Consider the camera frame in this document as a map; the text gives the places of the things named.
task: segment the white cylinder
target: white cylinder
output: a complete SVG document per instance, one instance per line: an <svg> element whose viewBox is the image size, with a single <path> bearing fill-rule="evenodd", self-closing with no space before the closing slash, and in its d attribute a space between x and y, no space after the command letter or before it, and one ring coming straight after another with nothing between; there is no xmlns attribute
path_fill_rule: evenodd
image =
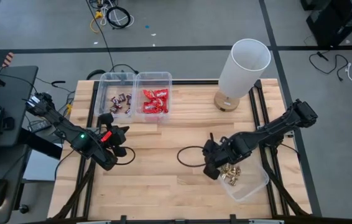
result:
<svg viewBox="0 0 352 224"><path fill-rule="evenodd" d="M262 42L254 39L239 40L233 45L220 75L220 91L230 98L243 97L270 61L270 51Z"/></svg>

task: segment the small gold object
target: small gold object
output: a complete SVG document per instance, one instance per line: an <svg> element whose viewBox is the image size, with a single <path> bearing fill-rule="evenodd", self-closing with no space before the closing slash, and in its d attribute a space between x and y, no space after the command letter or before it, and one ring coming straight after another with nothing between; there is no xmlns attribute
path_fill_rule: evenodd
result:
<svg viewBox="0 0 352 224"><path fill-rule="evenodd" d="M225 164L220 167L221 178L223 180L229 179L229 184L235 186L239 175L241 174L241 168L235 167L231 164Z"/></svg>

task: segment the gray floor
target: gray floor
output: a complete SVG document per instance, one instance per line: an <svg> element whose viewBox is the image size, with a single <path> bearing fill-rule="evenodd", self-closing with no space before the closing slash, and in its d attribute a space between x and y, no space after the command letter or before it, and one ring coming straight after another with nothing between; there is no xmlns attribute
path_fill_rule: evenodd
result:
<svg viewBox="0 0 352 224"><path fill-rule="evenodd" d="M104 27L110 47L232 45L253 38L269 45L258 1L253 0L119 0L136 18L124 30ZM315 45L305 23L308 12L299 0L265 0L278 46ZM58 49L104 47L99 34L89 29L91 15L84 0L2 1L0 3L0 49ZM352 34L347 38L352 45ZM308 101L318 113L316 125L302 131L310 168L323 216L352 218L352 82L341 71L324 75L308 61L313 51L280 52L293 99ZM218 78L227 50L112 53L114 63L127 63L138 71L168 71L174 78ZM324 70L333 66L333 56L344 55L352 63L352 50L329 52L330 63L314 58ZM107 53L16 54L12 66L37 65L38 77L65 80L74 89L92 70L111 68ZM272 61L264 78L278 78ZM36 81L39 91L57 95L66 92ZM22 201L31 212L14 212L10 223L42 220L52 193L51 184L27 185ZM27 201L28 195L38 200Z"/></svg>

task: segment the wooden tabletop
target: wooden tabletop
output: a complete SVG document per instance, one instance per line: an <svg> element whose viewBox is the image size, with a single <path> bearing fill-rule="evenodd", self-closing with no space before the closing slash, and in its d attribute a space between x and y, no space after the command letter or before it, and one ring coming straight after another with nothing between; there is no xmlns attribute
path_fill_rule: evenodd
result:
<svg viewBox="0 0 352 224"><path fill-rule="evenodd" d="M86 126L93 84L93 81L78 82L70 117L75 125ZM285 112L284 102L276 79L262 79L262 85L272 121ZM119 220L121 215L127 215L128 220L227 219L230 214L236 214L237 218L271 217L265 187L246 201L237 203L218 181L202 173L203 167L185 167L176 160L181 148L203 146L210 133L219 141L222 136L228 137L238 131L254 131L248 95L241 98L235 111L227 113L213 104L217 90L217 85L174 85L168 123L129 124L131 128L124 145L135 149L136 159L110 171L96 166L89 220ZM260 106L258 111L263 123ZM291 138L283 143L295 147ZM278 149L286 189L306 212L311 212L296 153L285 146ZM70 150L69 144L65 144L62 157ZM258 151L255 150L251 157L260 160ZM119 162L126 162L131 156L129 153ZM200 149L185 151L181 159L189 164L203 162ZM73 153L58 168L48 217L54 216L74 191L79 162L79 154ZM273 189L281 214L278 192L275 187ZM84 199L85 193L82 193L79 215L82 215Z"/></svg>

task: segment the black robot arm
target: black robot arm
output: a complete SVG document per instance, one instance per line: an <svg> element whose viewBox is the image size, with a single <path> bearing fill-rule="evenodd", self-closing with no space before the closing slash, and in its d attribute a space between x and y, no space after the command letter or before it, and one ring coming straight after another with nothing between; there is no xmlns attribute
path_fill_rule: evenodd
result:
<svg viewBox="0 0 352 224"><path fill-rule="evenodd" d="M207 140L202 150L205 157L203 172L213 180L220 175L218 168L227 163L236 164L249 157L259 143L278 146L284 134L297 128L308 128L318 116L306 103L296 100L279 118L253 132L239 132L230 138L222 137L220 145L215 143L213 136Z"/></svg>
<svg viewBox="0 0 352 224"><path fill-rule="evenodd" d="M103 169L110 170L117 163L117 157L126 155L126 150L121 147L125 142L125 133L129 127L119 128L112 126L114 121L111 114L102 114L99 120L105 124L107 131L96 134L89 129L75 126L55 110L52 97L47 93L36 93L27 103L27 111L35 116L44 117L57 129L56 134L69 142L71 148L84 158L92 158Z"/></svg>

